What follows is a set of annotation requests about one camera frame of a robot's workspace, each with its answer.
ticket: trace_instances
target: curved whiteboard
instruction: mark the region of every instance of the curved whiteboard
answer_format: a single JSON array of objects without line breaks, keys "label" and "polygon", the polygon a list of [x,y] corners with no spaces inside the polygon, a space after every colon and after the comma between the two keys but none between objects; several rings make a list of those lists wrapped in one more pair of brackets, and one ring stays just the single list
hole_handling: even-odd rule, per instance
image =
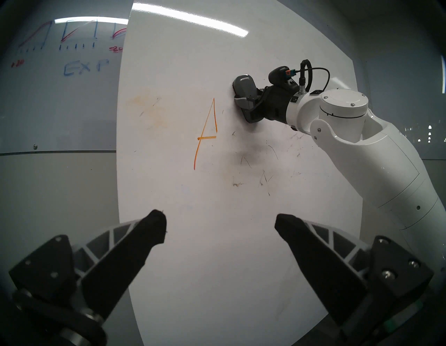
[{"label": "curved whiteboard", "polygon": [[[130,16],[117,113],[120,221],[154,208],[167,216],[165,243],[130,286],[142,339],[290,346],[326,311],[275,231],[276,215],[358,236],[362,200],[307,135],[246,123],[232,81],[248,73],[262,88],[271,70],[307,58],[355,88],[352,61],[274,0],[152,5]],[[315,72],[313,88],[325,81]]]},{"label": "curved whiteboard", "polygon": [[[116,149],[131,6],[128,0],[38,6],[0,63],[0,153],[34,151],[34,145],[37,151]],[[76,18],[79,13],[89,17]]]}]

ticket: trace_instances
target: ceiling light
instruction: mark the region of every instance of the ceiling light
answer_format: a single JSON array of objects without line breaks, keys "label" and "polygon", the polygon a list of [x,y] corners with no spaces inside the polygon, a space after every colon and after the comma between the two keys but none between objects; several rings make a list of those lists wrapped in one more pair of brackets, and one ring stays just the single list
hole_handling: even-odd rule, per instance
[{"label": "ceiling light", "polygon": [[111,17],[69,17],[69,18],[60,18],[55,19],[55,24],[59,23],[66,23],[66,22],[73,22],[73,21],[100,21],[103,23],[116,23],[116,24],[128,24],[128,19],[123,18],[111,18]]},{"label": "ceiling light", "polygon": [[233,35],[237,35],[240,37],[245,37],[246,35],[248,35],[249,32],[247,30],[239,28],[238,26],[226,23],[224,21],[218,21],[216,19],[198,16],[192,13],[177,11],[163,6],[141,4],[135,2],[132,6],[132,10],[161,14],[162,16],[179,19],[181,21],[188,21],[190,23],[207,26],[208,28],[214,28],[217,30],[226,31],[227,33],[231,33]]}]

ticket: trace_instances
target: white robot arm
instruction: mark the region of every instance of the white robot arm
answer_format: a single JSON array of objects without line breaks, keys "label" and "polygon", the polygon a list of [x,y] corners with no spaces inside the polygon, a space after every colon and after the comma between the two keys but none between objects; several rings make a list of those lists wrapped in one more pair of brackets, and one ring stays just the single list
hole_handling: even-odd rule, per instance
[{"label": "white robot arm", "polygon": [[430,285],[439,289],[446,276],[446,212],[416,149],[373,114],[360,92],[295,96],[287,124],[311,135],[359,195],[390,216],[411,251],[435,272]]}]

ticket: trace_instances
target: white cylindrical joint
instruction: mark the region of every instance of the white cylindrical joint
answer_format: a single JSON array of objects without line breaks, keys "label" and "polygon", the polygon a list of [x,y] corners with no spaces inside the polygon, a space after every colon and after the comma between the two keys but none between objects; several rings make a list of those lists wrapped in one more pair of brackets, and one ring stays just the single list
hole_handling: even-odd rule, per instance
[{"label": "white cylindrical joint", "polygon": [[334,133],[349,142],[361,138],[368,98],[349,89],[331,89],[320,95],[319,119],[330,124]]}]

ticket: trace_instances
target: red writing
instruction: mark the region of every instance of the red writing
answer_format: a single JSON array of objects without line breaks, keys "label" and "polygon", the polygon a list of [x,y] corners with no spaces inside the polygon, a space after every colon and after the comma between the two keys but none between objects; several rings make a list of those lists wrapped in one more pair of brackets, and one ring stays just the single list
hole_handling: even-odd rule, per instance
[{"label": "red writing", "polygon": [[17,60],[16,63],[12,63],[11,68],[12,67],[19,67],[20,65],[23,65],[23,63],[25,62],[25,60]]},{"label": "red writing", "polygon": [[113,53],[121,53],[122,52],[122,47],[114,46],[114,47],[110,47],[108,50],[112,50]]}]

